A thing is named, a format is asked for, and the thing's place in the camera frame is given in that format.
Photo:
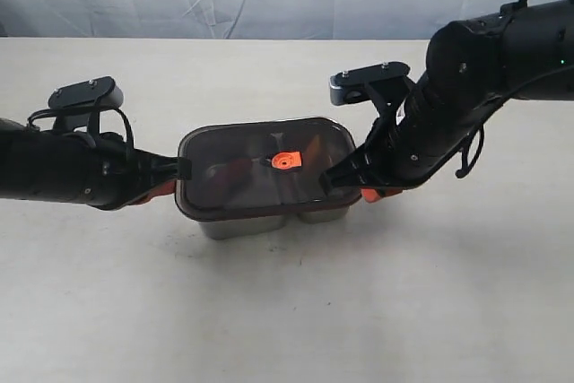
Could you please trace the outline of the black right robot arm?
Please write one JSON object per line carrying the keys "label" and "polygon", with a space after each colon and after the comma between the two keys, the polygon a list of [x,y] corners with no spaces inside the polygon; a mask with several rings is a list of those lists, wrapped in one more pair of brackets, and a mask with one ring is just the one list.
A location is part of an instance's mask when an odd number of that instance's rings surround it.
{"label": "black right robot arm", "polygon": [[364,143],[320,176],[330,192],[414,189],[449,160],[466,177],[482,151],[484,126],[509,100],[573,98],[573,4],[562,0],[450,22],[427,47],[418,80],[389,62],[330,79],[336,106],[370,101],[378,117]]}

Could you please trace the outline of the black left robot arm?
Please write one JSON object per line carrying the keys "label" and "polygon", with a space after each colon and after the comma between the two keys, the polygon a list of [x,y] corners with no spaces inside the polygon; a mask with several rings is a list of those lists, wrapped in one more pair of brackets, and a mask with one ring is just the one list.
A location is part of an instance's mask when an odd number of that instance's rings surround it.
{"label": "black left robot arm", "polygon": [[86,131],[39,130],[1,120],[1,197],[88,205],[116,211],[159,188],[192,178],[192,162],[135,148],[132,127],[125,136]]}

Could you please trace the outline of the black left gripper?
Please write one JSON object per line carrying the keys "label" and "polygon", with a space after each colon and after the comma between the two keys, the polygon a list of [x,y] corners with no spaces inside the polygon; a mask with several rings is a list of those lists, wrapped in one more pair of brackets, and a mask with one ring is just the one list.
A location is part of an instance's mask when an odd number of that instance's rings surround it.
{"label": "black left gripper", "polygon": [[102,156],[99,210],[115,211],[173,195],[179,180],[192,178],[191,160],[137,149],[117,133],[103,133],[96,144]]}

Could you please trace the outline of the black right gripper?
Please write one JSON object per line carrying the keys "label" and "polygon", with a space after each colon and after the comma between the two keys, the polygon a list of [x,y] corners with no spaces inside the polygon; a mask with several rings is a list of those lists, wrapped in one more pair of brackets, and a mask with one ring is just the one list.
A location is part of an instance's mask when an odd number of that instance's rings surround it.
{"label": "black right gripper", "polygon": [[366,187],[361,196],[374,204],[424,184],[452,157],[451,113],[404,114],[400,122],[378,121],[365,143],[324,171],[319,184],[324,190]]}

